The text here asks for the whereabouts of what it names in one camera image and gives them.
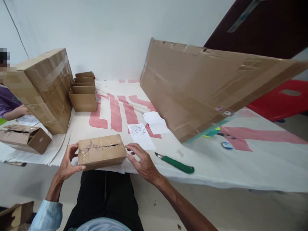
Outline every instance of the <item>hand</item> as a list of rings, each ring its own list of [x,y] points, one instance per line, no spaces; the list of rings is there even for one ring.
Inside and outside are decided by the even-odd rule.
[[[84,165],[73,166],[71,164],[72,159],[78,156],[78,154],[75,154],[77,150],[78,143],[69,145],[67,147],[61,165],[57,173],[55,174],[55,177],[58,178],[58,180],[64,181],[74,173],[80,172],[81,170],[84,170],[86,168]]]
[[[132,143],[125,146],[128,151],[133,151],[131,154],[127,154],[127,158],[134,165],[137,172],[151,184],[157,186],[164,180],[164,176],[159,173],[150,155],[143,150],[139,144]],[[140,158],[138,162],[132,155],[137,155]]]
[[[24,105],[20,105],[18,108],[17,108],[18,112],[22,115],[28,115],[28,116],[32,116],[32,113],[29,111],[29,109],[26,108],[26,106]]]

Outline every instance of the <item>white wall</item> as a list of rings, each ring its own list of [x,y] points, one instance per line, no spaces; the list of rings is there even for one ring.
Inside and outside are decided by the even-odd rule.
[[[10,15],[5,7],[3,1],[0,1],[0,22],[1,22],[1,32],[0,32],[0,48],[6,48],[10,52],[11,60],[10,63],[14,64],[20,63],[28,59],[25,50],[21,44],[18,37],[18,33]]]
[[[140,78],[151,37],[204,46],[235,0],[6,0],[29,57],[65,47],[72,72]]]

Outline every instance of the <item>person's lap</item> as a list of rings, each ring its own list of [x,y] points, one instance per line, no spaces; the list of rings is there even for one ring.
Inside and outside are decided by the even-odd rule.
[[[100,170],[82,173],[77,204],[64,230],[78,228],[99,217],[115,219],[131,230],[143,230],[129,173]]]

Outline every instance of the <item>table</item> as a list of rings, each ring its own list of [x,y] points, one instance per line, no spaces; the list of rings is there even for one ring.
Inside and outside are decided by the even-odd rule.
[[[139,81],[96,81],[96,87],[97,111],[74,112],[67,134],[52,136],[47,155],[24,157],[25,153],[14,151],[0,157],[0,161],[59,166],[67,145],[78,140],[120,134],[125,145],[132,143],[127,124],[145,124],[142,114],[155,110]],[[153,135],[147,129],[156,152],[195,168],[193,174],[183,173],[156,157],[154,151],[148,151],[159,172],[169,179],[218,188],[308,192],[308,143],[248,108],[241,109],[236,118],[221,127],[224,136],[200,137],[187,144],[180,144],[172,133]],[[234,149],[222,148],[224,141]],[[0,148],[13,151],[2,143]],[[128,159],[104,170],[137,173]]]

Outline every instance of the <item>light blue sleeve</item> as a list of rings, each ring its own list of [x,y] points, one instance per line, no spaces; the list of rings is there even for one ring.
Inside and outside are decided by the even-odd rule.
[[[62,204],[43,200],[29,231],[54,231],[62,221]]]

